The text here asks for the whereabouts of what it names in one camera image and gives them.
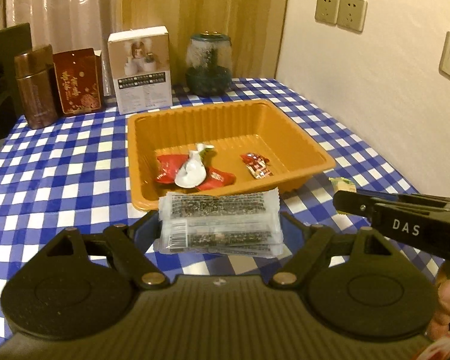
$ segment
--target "red candy wrapper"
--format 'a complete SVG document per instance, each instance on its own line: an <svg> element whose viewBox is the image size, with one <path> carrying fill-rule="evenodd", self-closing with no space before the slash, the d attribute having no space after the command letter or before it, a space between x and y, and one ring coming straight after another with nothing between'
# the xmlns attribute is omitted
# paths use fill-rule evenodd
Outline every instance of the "red candy wrapper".
<svg viewBox="0 0 450 360"><path fill-rule="evenodd" d="M221 172L210 166L207 168L207 178L197 187L197 190L207 191L213 190L214 188L225 187L226 185L233 184L235 180L236 177L234 174Z"/></svg>
<svg viewBox="0 0 450 360"><path fill-rule="evenodd" d="M267 168L268 158L255 153L242 154L240 157L242 157L242 161L245 163L250 173L252 173L252 176L256 179L262 179L264 177L274 175Z"/></svg>
<svg viewBox="0 0 450 360"><path fill-rule="evenodd" d="M179 169L188 160L188 154L164 154L158 156L157 160L161 167L155 181L161 184L173 184Z"/></svg>

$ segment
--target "white wall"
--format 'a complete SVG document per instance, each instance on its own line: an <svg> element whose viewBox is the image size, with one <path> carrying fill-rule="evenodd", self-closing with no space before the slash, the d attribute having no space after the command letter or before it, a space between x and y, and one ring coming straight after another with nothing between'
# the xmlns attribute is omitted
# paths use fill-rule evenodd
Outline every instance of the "white wall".
<svg viewBox="0 0 450 360"><path fill-rule="evenodd" d="M277 79L353 130L422 193L450 196L450 0L367 0L362 34L288 0Z"/></svg>

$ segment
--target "black handheld tool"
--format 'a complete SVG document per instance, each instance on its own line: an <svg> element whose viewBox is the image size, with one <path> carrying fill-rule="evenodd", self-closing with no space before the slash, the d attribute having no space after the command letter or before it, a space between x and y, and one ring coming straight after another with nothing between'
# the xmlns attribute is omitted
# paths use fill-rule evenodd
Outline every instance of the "black handheld tool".
<svg viewBox="0 0 450 360"><path fill-rule="evenodd" d="M410 360L437 306L433 285L370 227L340 235L281 214L304 244L269 283L179 275L143 253L158 213L102 234L60 232L5 285L13 336L0 360ZM88 255L107 257L98 266ZM350 256L330 267L333 256Z"/></svg>
<svg viewBox="0 0 450 360"><path fill-rule="evenodd" d="M337 191L337 211L360 215L382 235L450 261L450 198Z"/></svg>

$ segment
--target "blue checkered tablecloth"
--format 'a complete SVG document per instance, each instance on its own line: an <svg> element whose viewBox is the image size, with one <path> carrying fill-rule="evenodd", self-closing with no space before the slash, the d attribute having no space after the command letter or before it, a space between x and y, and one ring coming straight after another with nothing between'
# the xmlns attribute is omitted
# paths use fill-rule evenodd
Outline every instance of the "blue checkered tablecloth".
<svg viewBox="0 0 450 360"><path fill-rule="evenodd" d="M357 135L278 81L235 79L230 92L214 98L199 98L184 88L176 88L174 107L257 98L273 102L337 162L336 169L316 175L299 190L282 195L282 209L300 221L321 222L343 232L367 225L363 218L336 213L329 177L342 176L370 190L415 192ZM98 233L110 224L132 224L143 216L132 206L129 192L129 116L120 115L112 105L105 112L64 118L42 130L30 130L24 118L19 119L0 151L0 294L7 279L64 227ZM437 273L441 259L412 247L397 247L430 279ZM146 256L171 279L177 274L242 273L257 273L268 279L288 261L290 249L286 248L277 259L163 255L152 248ZM92 259L104 263L99 257ZM342 261L337 257L334 263ZM0 344L10 334L0 309Z"/></svg>

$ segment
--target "brown thermos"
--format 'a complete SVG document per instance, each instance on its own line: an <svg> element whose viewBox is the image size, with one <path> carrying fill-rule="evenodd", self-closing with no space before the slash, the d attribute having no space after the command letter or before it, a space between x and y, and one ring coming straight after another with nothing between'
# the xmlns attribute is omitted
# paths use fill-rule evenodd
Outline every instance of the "brown thermos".
<svg viewBox="0 0 450 360"><path fill-rule="evenodd" d="M56 83L50 44L15 57L15 76L30 128L44 128L57 121Z"/></svg>

